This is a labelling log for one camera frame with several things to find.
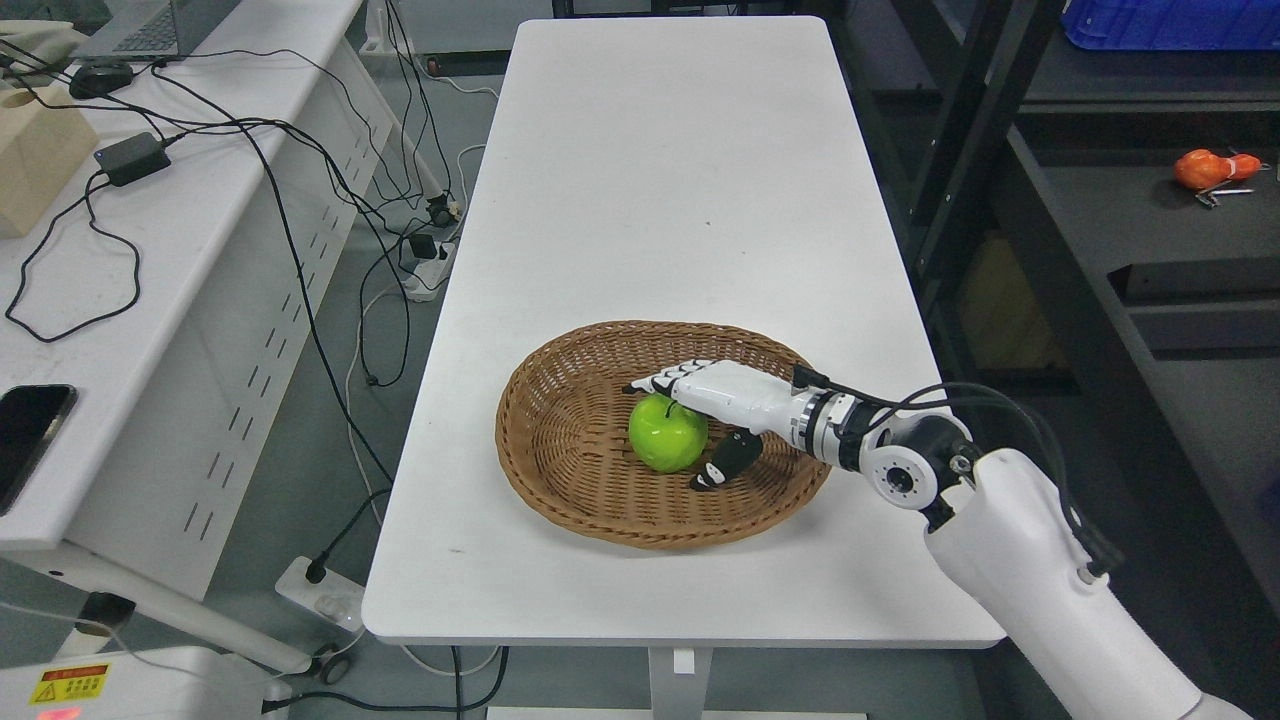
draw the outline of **white desk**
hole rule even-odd
[[[650,648],[1004,637],[934,566],[923,518],[858,475],[832,473],[760,536],[652,552],[548,523],[498,464],[511,372],[602,320],[739,325],[881,396],[937,382],[820,22],[525,23],[470,213],[365,594],[374,634]],[[672,656],[650,657],[655,702],[686,702],[660,714],[687,716],[698,688],[672,691]]]
[[[374,173],[371,149],[381,146],[396,118],[343,40],[358,5],[243,3],[198,53],[296,50],[343,78],[371,129],[340,86],[296,56],[191,59],[164,73],[236,117],[300,126],[360,192]],[[150,76],[118,96],[183,119],[225,119]],[[133,113],[86,117],[102,145],[148,129]],[[355,210],[335,199],[316,152],[279,131],[255,136],[280,183],[307,293],[319,307]],[[50,346],[0,322],[0,391],[24,383],[79,389],[50,451],[0,518],[0,552],[82,589],[134,600],[140,611],[253,660],[297,670],[306,656],[196,601],[307,342],[298,273],[262,167],[243,137],[192,136],[168,154],[172,167],[93,200],[100,224],[141,247],[138,304]],[[95,169],[84,163],[31,236],[0,241],[5,302],[22,259]],[[132,258],[95,236],[84,213],[73,213],[33,264],[18,314],[54,334],[128,299],[131,270]]]

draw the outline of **orange object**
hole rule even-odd
[[[1208,190],[1228,179],[1248,179],[1262,167],[1253,155],[1220,158],[1203,147],[1192,150],[1174,163],[1174,178],[1194,191]]]

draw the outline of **green apple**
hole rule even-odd
[[[707,418],[669,397],[649,395],[636,404],[627,423],[631,447],[659,473],[692,465],[707,447]]]

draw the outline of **woven basket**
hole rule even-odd
[[[631,451],[627,420],[643,395],[622,387],[695,357],[780,378],[803,363],[783,345],[724,325],[623,320],[572,331],[526,357],[502,393],[498,457],[511,486],[562,528],[655,550],[726,543],[791,516],[831,468],[772,433],[746,473],[712,492],[687,483],[728,433],[723,424],[710,421],[708,450],[686,471],[657,473]]]

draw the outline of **robotic arm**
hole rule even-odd
[[[760,455],[759,436],[861,473],[888,502],[922,512],[924,544],[946,575],[1009,633],[1073,717],[1240,720],[1202,693],[1147,637],[1096,571],[1079,518],[1057,487],[1016,450],[983,454],[941,410],[901,415],[887,404],[796,366],[792,382],[731,360],[690,360],[640,378],[655,392],[740,428],[690,480],[731,482]],[[957,512],[942,491],[968,484]]]

